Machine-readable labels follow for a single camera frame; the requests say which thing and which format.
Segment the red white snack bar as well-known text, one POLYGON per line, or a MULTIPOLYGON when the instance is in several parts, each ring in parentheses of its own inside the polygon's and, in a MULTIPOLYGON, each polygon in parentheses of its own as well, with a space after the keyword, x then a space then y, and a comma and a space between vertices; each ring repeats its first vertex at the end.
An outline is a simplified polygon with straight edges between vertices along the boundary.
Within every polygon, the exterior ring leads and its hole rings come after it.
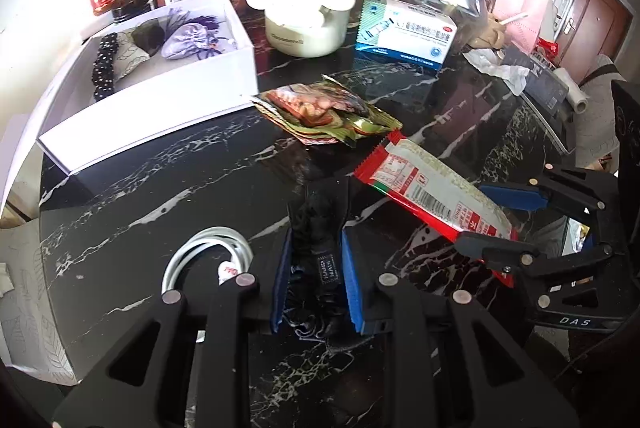
POLYGON ((398 254, 388 259, 401 277, 439 294, 455 289, 482 293, 496 283, 512 289, 514 278, 506 271, 485 269, 480 261, 454 247, 460 234, 467 232, 483 239, 514 240, 516 233, 508 217, 482 191, 419 144, 392 131, 356 168, 354 177, 424 222, 398 254))

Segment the green brown snack packet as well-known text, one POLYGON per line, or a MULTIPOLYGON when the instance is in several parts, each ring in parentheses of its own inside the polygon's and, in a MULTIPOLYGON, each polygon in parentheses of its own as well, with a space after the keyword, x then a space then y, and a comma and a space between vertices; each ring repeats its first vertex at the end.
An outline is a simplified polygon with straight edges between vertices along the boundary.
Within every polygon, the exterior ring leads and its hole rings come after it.
POLYGON ((271 123, 306 145, 341 142, 355 148, 369 136, 402 128, 397 118, 323 75, 314 84, 289 84, 250 98, 271 123))

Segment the black polka dot scrunchie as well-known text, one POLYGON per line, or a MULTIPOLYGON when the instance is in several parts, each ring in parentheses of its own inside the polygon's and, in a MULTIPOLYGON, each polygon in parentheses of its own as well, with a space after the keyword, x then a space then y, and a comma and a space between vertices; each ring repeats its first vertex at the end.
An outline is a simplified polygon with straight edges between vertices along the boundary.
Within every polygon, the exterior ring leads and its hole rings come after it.
POLYGON ((91 81, 94 86, 93 99, 101 101, 115 92, 114 58, 118 50, 117 34, 104 35, 93 62, 91 81))

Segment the white printed snack packet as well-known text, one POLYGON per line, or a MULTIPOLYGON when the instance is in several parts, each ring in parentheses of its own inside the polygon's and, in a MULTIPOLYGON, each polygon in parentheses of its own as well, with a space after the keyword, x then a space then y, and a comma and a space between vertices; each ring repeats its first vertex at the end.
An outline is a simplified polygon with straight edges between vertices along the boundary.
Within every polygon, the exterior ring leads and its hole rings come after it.
POLYGON ((118 82, 150 60, 150 55, 138 47, 130 32, 117 34, 117 50, 113 59, 114 81, 118 82))

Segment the lavender drawstring sachet pouch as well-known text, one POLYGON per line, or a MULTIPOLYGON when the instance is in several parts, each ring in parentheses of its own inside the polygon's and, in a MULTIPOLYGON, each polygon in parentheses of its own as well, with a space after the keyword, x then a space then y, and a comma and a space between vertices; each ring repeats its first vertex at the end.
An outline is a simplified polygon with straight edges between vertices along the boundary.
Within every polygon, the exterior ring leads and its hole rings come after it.
POLYGON ((214 58, 238 49, 229 21, 223 14, 196 14, 171 9, 163 21, 165 40, 160 55, 165 60, 214 58))

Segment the clear grey plastic cup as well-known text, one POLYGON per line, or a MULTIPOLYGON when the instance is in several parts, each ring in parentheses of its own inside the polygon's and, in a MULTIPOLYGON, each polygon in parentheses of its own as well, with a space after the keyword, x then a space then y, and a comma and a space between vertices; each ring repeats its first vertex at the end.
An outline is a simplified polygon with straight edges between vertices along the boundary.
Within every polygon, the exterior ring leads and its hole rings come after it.
POLYGON ((153 57, 165 43, 165 31, 157 19, 151 19, 137 26, 131 38, 137 47, 153 57))

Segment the crumpled white tissue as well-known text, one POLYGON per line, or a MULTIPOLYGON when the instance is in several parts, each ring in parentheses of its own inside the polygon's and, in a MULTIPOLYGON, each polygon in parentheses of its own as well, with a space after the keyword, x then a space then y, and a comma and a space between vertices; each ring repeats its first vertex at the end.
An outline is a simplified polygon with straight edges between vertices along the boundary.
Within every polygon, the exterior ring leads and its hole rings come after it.
POLYGON ((478 72, 500 78, 514 96, 520 96, 524 92, 530 72, 526 66, 505 63, 490 48, 471 49, 463 52, 462 56, 478 72))

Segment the grey leaf pattern cushion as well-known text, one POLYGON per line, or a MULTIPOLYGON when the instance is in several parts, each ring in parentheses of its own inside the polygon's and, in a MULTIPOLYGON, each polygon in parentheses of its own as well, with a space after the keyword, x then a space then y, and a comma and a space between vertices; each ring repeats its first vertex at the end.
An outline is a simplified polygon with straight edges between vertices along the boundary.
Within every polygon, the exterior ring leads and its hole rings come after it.
POLYGON ((43 382, 77 384, 53 318, 35 220, 1 231, 1 360, 43 382))

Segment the blue white medicine box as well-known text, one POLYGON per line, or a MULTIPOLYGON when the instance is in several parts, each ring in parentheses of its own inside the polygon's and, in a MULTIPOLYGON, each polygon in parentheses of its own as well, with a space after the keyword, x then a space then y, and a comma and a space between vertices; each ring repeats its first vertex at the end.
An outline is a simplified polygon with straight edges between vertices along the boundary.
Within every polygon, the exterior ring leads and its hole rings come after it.
POLYGON ((363 0, 356 50, 438 72, 457 34, 446 14, 401 0, 363 0))

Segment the white open gift box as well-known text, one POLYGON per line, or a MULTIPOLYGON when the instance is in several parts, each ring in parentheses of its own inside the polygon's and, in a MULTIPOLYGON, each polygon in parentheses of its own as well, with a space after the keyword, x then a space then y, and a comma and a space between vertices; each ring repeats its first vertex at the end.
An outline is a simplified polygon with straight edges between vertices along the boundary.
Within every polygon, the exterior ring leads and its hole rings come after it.
POLYGON ((1 181, 9 189, 34 145, 64 174, 75 175, 137 145, 250 106, 258 92, 254 47, 230 0, 183 0, 115 25, 127 31, 168 17, 214 17, 229 37, 220 54, 166 60, 154 55, 92 98, 91 68, 99 37, 62 65, 30 114, 18 115, 1 140, 1 181))

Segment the dark green glass jar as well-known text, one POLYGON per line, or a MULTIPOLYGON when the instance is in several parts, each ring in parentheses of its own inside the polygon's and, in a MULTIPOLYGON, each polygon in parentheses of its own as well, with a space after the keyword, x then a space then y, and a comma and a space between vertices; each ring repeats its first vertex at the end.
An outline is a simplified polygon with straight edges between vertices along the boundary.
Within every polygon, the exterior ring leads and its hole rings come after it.
POLYGON ((123 0, 112 8, 112 18, 115 23, 124 22, 150 10, 149 0, 123 0))

